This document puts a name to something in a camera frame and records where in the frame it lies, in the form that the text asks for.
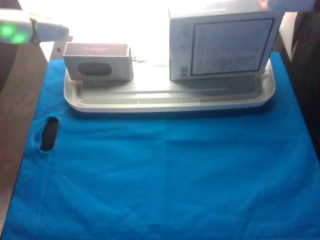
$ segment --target blue object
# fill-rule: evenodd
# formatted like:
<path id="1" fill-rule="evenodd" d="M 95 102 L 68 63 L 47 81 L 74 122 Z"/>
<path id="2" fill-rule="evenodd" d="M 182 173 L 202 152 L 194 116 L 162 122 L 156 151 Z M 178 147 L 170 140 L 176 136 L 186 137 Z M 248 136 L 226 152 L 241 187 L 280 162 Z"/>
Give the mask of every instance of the blue object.
<path id="1" fill-rule="evenodd" d="M 3 240 L 320 238 L 320 168 L 278 53 L 253 109 L 92 114 L 51 61 Z M 49 117 L 54 148 L 40 150 Z"/>

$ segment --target plastic tray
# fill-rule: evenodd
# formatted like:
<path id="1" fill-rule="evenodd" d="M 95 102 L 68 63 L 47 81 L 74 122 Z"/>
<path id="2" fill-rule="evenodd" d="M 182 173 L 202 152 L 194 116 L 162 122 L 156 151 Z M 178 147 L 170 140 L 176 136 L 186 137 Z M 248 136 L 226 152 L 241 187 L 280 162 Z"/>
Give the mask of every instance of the plastic tray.
<path id="1" fill-rule="evenodd" d="M 90 113 L 145 113 L 251 108 L 275 93 L 272 65 L 262 76 L 170 81 L 168 66 L 133 63 L 132 82 L 71 80 L 65 73 L 64 97 L 74 109 Z"/>

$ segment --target green light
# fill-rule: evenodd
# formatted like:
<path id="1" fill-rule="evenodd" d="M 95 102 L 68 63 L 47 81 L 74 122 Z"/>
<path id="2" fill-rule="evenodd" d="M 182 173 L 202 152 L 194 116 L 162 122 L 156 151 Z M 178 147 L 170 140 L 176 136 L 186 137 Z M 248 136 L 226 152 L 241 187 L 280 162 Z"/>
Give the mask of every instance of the green light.
<path id="1" fill-rule="evenodd" d="M 12 42 L 14 44 L 21 44 L 24 42 L 24 40 L 25 40 L 25 36 L 23 36 L 22 34 L 19 34 L 14 36 L 14 38 L 12 39 Z"/>
<path id="2" fill-rule="evenodd" d="M 0 32 L 3 37 L 10 37 L 14 33 L 14 29 L 11 26 L 3 26 Z"/>

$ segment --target large box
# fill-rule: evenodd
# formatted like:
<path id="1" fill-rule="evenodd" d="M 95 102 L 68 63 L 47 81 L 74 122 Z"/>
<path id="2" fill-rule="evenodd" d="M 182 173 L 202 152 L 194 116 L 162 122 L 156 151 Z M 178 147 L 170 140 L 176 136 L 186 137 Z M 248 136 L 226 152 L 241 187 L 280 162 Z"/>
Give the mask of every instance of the large box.
<path id="1" fill-rule="evenodd" d="M 63 59 L 72 80 L 129 82 L 134 77 L 128 44 L 68 42 Z"/>
<path id="2" fill-rule="evenodd" d="M 175 5 L 170 15 L 170 79 L 263 74 L 283 18 L 257 0 Z"/>

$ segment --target wooden floor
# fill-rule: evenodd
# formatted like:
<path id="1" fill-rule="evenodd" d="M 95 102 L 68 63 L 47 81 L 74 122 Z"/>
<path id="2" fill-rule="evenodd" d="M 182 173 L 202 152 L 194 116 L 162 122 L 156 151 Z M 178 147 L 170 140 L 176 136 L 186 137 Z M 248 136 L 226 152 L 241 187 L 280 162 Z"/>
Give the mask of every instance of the wooden floor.
<path id="1" fill-rule="evenodd" d="M 20 45 L 0 92 L 0 233 L 48 63 L 39 46 Z M 10 67 L 2 62 L 1 69 Z"/>

